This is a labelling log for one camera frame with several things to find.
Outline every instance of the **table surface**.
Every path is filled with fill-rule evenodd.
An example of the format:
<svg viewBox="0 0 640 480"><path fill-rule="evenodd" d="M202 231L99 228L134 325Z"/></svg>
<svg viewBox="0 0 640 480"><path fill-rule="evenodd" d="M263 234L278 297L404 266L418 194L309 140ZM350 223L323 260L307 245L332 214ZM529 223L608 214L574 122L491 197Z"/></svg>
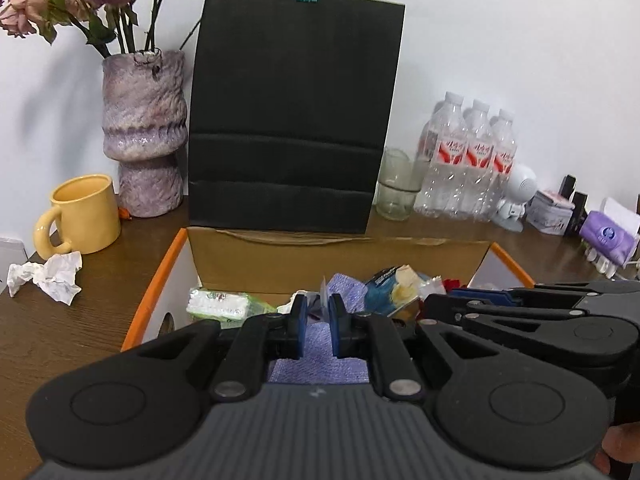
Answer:
<svg viewBox="0 0 640 480"><path fill-rule="evenodd" d="M39 463L24 423L31 394L50 378L120 350L138 303L178 229L187 205L153 219L123 222L107 249L87 254L71 306L28 283L14 298L0 294L0 476L20 480ZM487 223L411 217L391 222L372 213L367 234L498 242L537 282L596 278L577 241L542 235L530 226L514 234Z"/></svg>

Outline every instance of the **white wall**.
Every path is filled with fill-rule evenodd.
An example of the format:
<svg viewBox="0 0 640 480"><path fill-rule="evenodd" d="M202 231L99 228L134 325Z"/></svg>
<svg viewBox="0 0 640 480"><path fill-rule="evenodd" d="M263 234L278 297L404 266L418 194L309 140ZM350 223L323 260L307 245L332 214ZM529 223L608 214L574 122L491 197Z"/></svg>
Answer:
<svg viewBox="0 0 640 480"><path fill-rule="evenodd" d="M148 1L136 4L143 26ZM635 209L640 0L389 1L405 3L406 16L388 144L412 152L434 104L453 90L466 104L478 97L492 112L516 112L517 158L543 186L572 173L591 207L611 195ZM161 48L180 45L202 3L165 0ZM31 225L50 189L78 174L116 173L101 150L100 56L71 27L53 47L0 37L0 55L0 236L32 250Z"/></svg>

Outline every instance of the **tissue paper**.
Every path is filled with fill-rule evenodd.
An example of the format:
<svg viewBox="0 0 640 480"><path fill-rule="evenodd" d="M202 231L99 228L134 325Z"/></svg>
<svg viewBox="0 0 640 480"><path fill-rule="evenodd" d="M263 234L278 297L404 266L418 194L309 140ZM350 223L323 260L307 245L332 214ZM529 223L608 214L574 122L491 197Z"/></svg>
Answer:
<svg viewBox="0 0 640 480"><path fill-rule="evenodd" d="M54 300L71 305L74 296L81 290L76 285L76 272L79 269L82 269L82 255L78 251L54 254L44 265L32 262L11 264L6 279L9 296L14 297L21 286L33 280Z"/></svg>

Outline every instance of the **black paper bag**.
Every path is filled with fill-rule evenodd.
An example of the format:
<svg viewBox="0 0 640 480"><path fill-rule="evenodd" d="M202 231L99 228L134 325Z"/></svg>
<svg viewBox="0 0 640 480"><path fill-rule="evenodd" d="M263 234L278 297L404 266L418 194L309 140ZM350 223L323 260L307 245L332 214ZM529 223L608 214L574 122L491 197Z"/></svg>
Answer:
<svg viewBox="0 0 640 480"><path fill-rule="evenodd" d="M404 6L206 0L191 95L192 225L363 233Z"/></svg>

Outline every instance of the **purple towel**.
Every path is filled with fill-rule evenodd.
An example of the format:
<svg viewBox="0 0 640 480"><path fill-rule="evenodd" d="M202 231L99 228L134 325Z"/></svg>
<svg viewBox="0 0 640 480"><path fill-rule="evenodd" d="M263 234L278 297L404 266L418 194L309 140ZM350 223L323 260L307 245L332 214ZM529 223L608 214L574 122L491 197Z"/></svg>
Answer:
<svg viewBox="0 0 640 480"><path fill-rule="evenodd" d="M364 310L367 287L344 274L335 274L327 283L328 294L340 294L348 312ZM270 383L290 384L355 384L368 383L367 363L361 359L338 359L331 347L329 324L307 325L305 354L302 359L279 359L271 373Z"/></svg>

